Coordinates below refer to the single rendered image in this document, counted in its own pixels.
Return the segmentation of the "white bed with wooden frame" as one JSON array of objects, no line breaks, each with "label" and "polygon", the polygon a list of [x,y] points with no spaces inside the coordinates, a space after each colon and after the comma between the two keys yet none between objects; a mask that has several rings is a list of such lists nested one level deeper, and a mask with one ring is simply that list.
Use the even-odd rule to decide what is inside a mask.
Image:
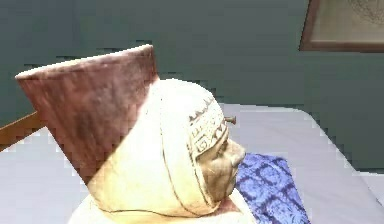
[{"label": "white bed with wooden frame", "polygon": [[[311,224],[384,224],[384,176],[362,176],[308,113],[226,104],[231,138],[287,160]],[[0,153],[0,224],[66,224],[87,189],[42,128]]]}]

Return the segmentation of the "brown framed wall picture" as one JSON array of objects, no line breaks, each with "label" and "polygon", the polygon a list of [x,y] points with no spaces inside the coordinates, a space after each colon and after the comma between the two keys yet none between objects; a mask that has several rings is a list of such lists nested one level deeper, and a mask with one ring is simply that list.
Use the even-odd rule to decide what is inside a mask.
[{"label": "brown framed wall picture", "polygon": [[308,0],[299,50],[384,53],[384,0]]}]

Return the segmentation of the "blue patterned cloth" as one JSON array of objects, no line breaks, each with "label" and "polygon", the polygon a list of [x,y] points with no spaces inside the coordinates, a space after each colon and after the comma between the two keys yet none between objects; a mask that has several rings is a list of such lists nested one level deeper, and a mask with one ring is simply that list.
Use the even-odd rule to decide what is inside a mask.
[{"label": "blue patterned cloth", "polygon": [[239,165],[236,189],[258,224],[311,224],[282,157],[247,153]]}]

